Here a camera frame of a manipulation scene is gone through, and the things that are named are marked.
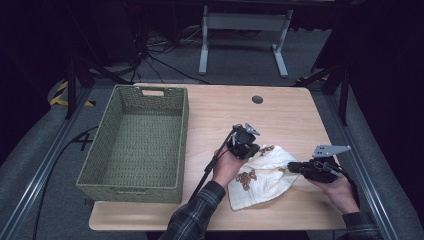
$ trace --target towel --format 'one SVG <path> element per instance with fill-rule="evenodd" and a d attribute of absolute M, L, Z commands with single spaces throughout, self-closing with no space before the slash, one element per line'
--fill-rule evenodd
<path fill-rule="evenodd" d="M 287 169 L 293 161 L 297 160 L 282 147 L 263 145 L 228 184 L 231 208 L 240 210 L 284 193 L 298 177 Z"/>

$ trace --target table surface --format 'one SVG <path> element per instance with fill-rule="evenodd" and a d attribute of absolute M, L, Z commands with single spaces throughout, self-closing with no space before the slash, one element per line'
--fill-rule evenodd
<path fill-rule="evenodd" d="M 255 143 L 283 147 L 299 161 L 311 159 L 318 144 L 330 140 L 304 88 L 163 85 L 185 87 L 189 96 L 189 123 L 181 204 L 102 202 L 94 205 L 93 230 L 165 230 L 172 213 L 187 203 L 204 174 L 213 152 L 235 124 L 248 122 L 260 132 Z M 261 96 L 255 104 L 253 96 Z M 340 212 L 322 191 L 299 176 L 279 197 L 233 211 L 228 195 L 212 216 L 208 230 L 320 230 L 345 228 Z"/>

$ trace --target plaid sleeve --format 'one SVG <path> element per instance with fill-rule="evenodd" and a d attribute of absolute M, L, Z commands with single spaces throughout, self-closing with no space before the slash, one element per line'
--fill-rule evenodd
<path fill-rule="evenodd" d="M 221 185 L 208 182 L 191 202 L 174 212 L 159 239 L 204 239 L 209 219 L 224 196 L 225 189 Z"/>
<path fill-rule="evenodd" d="M 366 212 L 349 213 L 343 215 L 343 220 L 347 227 L 347 233 L 351 240 L 377 240 L 383 239 L 380 230 Z"/>

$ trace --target person's arm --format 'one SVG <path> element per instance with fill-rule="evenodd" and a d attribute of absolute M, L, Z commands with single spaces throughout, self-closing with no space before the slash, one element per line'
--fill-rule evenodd
<path fill-rule="evenodd" d="M 330 201 L 343 214 L 350 240 L 383 239 L 369 213 L 361 212 L 353 197 L 352 188 L 344 175 L 332 183 L 309 182 L 322 189 Z"/>
<path fill-rule="evenodd" d="M 159 239 L 203 239 L 212 214 L 225 196 L 225 188 L 247 161 L 236 158 L 226 147 L 222 151 L 213 169 L 212 180 L 193 200 L 174 212 L 167 230 Z"/>

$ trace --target gray carpet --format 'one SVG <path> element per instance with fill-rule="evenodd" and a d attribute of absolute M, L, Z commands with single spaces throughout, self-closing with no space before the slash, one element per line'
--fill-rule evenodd
<path fill-rule="evenodd" d="M 176 48 L 170 53 L 152 55 L 185 73 L 186 76 L 148 58 L 147 61 L 151 63 L 151 66 L 143 61 L 135 73 L 134 81 L 197 83 L 197 80 L 190 79 L 192 77 L 212 84 L 290 86 L 299 77 L 311 75 L 312 64 L 329 33 L 329 31 L 308 32 L 303 30 L 288 33 L 283 48 L 283 57 L 289 72 L 287 79 L 280 78 L 270 50 L 270 45 L 276 39 L 274 34 L 261 33 L 256 37 L 246 37 L 231 32 L 219 32 L 210 39 L 209 65 L 206 76 L 197 74 L 201 46 L 198 42 L 193 42 Z M 122 77 L 130 80 L 131 76 L 132 73 L 129 73 Z M 52 106 L 51 111 L 31 129 L 11 153 L 0 169 L 2 186 L 0 189 L 2 212 L 0 229 L 6 226 L 15 206 L 24 194 L 26 186 L 30 184 L 38 166 L 48 155 L 49 149 L 57 139 L 58 132 L 63 125 L 69 124 L 69 131 L 64 136 L 62 147 L 79 133 L 98 125 L 112 91 L 110 83 L 111 81 L 107 79 L 97 81 L 85 99 L 95 101 L 96 105 L 82 107 L 75 114 L 75 119 L 71 124 L 69 121 L 64 121 L 65 106 Z M 416 212 L 397 183 L 370 133 L 353 93 L 350 92 L 348 102 L 348 126 L 341 127 L 338 123 L 339 120 L 334 117 L 333 105 L 337 104 L 338 94 L 324 96 L 320 91 L 314 90 L 320 85 L 320 83 L 314 83 L 308 87 L 311 89 L 311 94 L 331 142 L 335 145 L 355 146 L 356 151 L 364 160 L 366 172 L 372 176 L 372 184 L 383 203 L 384 210 L 390 217 L 391 226 L 389 228 L 394 232 L 394 238 L 392 236 L 391 239 L 424 239 L 422 226 Z M 52 89 L 48 99 L 51 99 L 56 90 L 57 86 Z M 90 132 L 90 139 L 94 137 L 95 132 L 96 130 Z M 91 205 L 86 201 L 88 197 L 75 187 L 88 147 L 89 144 L 82 150 L 82 143 L 72 143 L 58 159 L 42 204 L 37 239 L 144 239 L 143 232 L 96 232 L 88 227 Z M 357 179 L 358 170 L 352 155 L 341 154 L 339 160 L 352 177 Z M 367 186 L 364 188 L 360 185 L 359 188 L 361 208 L 375 214 L 370 194 L 366 192 Z M 32 239 L 40 195 L 41 192 L 37 200 L 28 206 L 28 214 L 22 222 L 17 223 L 16 231 L 13 234 L 14 238 L 10 239 Z M 335 235 L 339 236 L 342 233 L 336 232 Z M 321 240 L 332 239 L 333 232 L 310 231 L 308 234 L 313 240 Z"/>

